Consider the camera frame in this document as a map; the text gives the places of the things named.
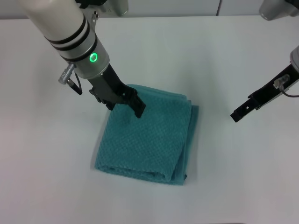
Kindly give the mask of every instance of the teal towel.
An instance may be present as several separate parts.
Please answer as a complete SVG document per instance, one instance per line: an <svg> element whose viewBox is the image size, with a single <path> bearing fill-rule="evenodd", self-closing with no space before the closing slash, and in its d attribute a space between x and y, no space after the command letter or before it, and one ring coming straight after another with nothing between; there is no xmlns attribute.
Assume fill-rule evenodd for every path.
<svg viewBox="0 0 299 224"><path fill-rule="evenodd" d="M140 119L128 105L109 116L95 168L136 179L183 185L198 106L186 96L130 85L146 104Z"/></svg>

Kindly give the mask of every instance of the white tabletop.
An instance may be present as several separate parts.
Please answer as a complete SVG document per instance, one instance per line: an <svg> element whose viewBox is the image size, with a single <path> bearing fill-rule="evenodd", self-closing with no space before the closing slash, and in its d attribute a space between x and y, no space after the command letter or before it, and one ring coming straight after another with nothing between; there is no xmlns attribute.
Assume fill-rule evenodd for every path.
<svg viewBox="0 0 299 224"><path fill-rule="evenodd" d="M289 64L299 18L99 19L126 84L185 94L200 118L184 186L91 169L107 109L58 83L66 62L29 20L0 21L2 224L282 224L299 220L299 99L230 114ZM299 84L290 94L299 94Z"/></svg>

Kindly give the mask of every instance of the folded towel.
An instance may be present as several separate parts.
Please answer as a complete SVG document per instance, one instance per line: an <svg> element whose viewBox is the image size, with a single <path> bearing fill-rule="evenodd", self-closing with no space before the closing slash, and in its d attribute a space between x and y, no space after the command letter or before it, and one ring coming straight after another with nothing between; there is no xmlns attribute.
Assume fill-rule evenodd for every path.
<svg viewBox="0 0 299 224"><path fill-rule="evenodd" d="M186 96L130 85L146 104L140 119L128 105L111 111L95 168L136 179L183 185L198 106Z"/></svg>

